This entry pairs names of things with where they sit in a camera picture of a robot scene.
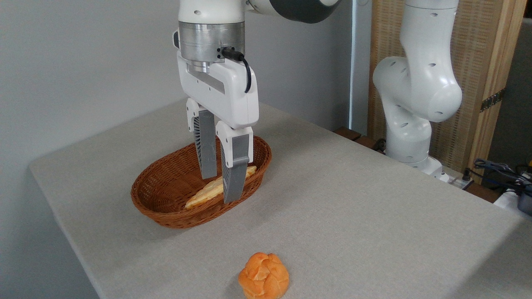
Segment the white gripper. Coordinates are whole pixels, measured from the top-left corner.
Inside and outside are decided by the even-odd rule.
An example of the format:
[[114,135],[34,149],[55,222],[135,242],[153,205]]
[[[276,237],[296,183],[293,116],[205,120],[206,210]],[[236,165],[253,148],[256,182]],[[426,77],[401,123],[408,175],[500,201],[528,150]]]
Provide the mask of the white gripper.
[[[212,63],[209,73],[196,71],[177,53],[179,77],[186,103],[188,128],[194,135],[198,164],[203,179],[217,175],[216,135],[221,143],[224,203],[241,198],[246,169],[253,162],[253,130],[260,117],[258,87],[251,72],[246,93],[247,70],[241,62],[225,59]],[[220,121],[215,126],[214,115]]]

